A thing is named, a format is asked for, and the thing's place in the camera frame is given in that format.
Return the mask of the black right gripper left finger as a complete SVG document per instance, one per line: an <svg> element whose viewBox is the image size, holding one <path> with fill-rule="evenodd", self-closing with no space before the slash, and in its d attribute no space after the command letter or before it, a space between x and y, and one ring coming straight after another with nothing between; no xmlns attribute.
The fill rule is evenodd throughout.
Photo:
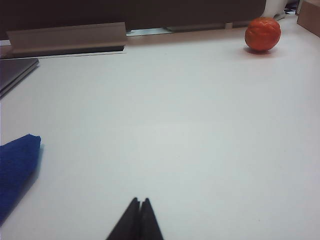
<svg viewBox="0 0 320 240"><path fill-rule="evenodd" d="M139 233L140 201L135 197L109 233L107 240L137 240Z"/></svg>

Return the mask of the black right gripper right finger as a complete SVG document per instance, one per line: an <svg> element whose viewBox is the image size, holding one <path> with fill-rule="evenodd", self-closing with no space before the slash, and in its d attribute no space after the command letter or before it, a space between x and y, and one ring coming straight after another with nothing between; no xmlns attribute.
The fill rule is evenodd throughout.
<svg viewBox="0 0 320 240"><path fill-rule="evenodd" d="M149 198L141 204L138 223L139 240L164 240Z"/></svg>

